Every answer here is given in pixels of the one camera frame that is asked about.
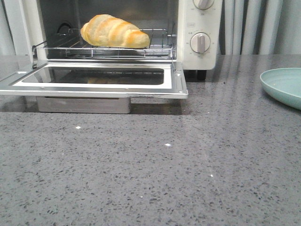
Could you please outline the glass oven door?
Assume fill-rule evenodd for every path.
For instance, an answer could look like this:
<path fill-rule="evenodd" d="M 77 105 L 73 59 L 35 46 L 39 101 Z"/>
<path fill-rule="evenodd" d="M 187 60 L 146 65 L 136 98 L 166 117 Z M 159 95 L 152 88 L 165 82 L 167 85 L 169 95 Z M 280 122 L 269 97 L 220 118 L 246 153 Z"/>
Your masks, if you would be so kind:
<path fill-rule="evenodd" d="M 38 62 L 0 81 L 2 95 L 45 97 L 186 99 L 178 63 Z"/>

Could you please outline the golden bread roll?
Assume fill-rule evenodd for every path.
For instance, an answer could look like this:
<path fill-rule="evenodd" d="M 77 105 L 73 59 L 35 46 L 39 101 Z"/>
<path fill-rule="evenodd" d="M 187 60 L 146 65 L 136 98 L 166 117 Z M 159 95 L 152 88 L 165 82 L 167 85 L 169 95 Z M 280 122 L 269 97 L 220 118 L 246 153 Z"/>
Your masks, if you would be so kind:
<path fill-rule="evenodd" d="M 92 46 L 146 48 L 148 34 L 134 24 L 108 14 L 94 16 L 80 30 L 81 37 Z"/>

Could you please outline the lower oven knob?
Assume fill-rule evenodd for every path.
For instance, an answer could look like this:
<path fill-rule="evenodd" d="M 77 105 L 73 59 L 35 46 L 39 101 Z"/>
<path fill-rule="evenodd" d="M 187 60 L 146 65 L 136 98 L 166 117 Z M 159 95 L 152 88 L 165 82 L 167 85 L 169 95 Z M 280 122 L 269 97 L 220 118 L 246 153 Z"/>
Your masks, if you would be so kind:
<path fill-rule="evenodd" d="M 204 54 L 210 47 L 210 37 L 203 32 L 195 34 L 190 40 L 191 49 L 199 54 Z"/>

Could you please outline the oven knob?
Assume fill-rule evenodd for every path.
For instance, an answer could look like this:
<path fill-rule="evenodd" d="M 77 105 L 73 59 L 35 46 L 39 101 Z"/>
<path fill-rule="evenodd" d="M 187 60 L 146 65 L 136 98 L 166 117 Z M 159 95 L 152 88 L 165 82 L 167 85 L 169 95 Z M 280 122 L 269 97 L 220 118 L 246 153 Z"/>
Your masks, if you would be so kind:
<path fill-rule="evenodd" d="M 198 9 L 207 10 L 213 5 L 214 0 L 193 0 L 193 3 Z"/>
<path fill-rule="evenodd" d="M 203 32 L 195 34 L 190 40 L 191 49 L 199 54 L 204 54 L 210 47 L 210 37 Z"/>

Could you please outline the white Toshiba toaster oven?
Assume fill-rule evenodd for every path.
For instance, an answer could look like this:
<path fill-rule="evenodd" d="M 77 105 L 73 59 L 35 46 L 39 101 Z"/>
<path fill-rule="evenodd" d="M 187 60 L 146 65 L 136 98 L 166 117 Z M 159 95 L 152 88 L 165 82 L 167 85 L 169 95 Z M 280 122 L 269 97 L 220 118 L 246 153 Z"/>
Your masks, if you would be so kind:
<path fill-rule="evenodd" d="M 220 0 L 214 0 L 207 10 L 196 8 L 192 0 L 23 0 L 21 13 L 33 64 L 38 60 L 47 60 L 33 58 L 34 45 L 57 33 L 67 33 L 69 29 L 81 30 L 92 17 L 109 14 L 128 21 L 141 30 L 165 29 L 168 34 L 176 35 L 175 57 L 160 61 L 180 63 L 190 80 L 204 80 L 206 71 L 214 69 L 216 65 L 222 14 Z M 190 47 L 191 38 L 200 32 L 210 37 L 210 47 L 204 54 L 196 53 Z"/>

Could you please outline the upper oven knob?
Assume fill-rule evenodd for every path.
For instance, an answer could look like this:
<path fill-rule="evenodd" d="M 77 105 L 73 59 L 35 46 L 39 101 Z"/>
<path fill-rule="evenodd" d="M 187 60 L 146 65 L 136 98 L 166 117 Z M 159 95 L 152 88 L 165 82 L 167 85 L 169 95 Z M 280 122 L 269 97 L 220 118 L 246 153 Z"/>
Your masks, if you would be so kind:
<path fill-rule="evenodd" d="M 213 5 L 214 0 L 193 0 L 193 3 L 198 9 L 207 10 Z"/>

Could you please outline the light green plate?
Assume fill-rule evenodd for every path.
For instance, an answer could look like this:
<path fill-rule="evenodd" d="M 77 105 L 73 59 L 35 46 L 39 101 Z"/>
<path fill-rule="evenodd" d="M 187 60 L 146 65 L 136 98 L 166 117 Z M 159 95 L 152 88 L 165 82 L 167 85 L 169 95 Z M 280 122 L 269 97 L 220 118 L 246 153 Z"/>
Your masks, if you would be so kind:
<path fill-rule="evenodd" d="M 301 108 L 301 69 L 277 68 L 260 75 L 262 87 L 277 101 L 300 110 Z"/>

